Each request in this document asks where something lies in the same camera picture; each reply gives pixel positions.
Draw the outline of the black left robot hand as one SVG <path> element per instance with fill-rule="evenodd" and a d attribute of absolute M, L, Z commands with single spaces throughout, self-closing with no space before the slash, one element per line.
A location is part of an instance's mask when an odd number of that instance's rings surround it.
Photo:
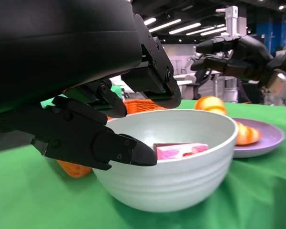
<path fill-rule="evenodd" d="M 127 115 L 110 79 L 172 109 L 173 73 L 126 0 L 0 0 L 0 132 L 33 135 L 45 157 L 100 170 L 156 165 L 150 147 L 107 127 Z"/>

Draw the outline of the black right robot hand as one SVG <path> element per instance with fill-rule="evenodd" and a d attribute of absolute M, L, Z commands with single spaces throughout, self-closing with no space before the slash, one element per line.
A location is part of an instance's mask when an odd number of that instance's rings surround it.
<path fill-rule="evenodd" d="M 203 54 L 191 65 L 192 71 L 211 69 L 226 76 L 259 81 L 273 59 L 267 48 L 251 36 L 217 36 L 197 45 Z"/>

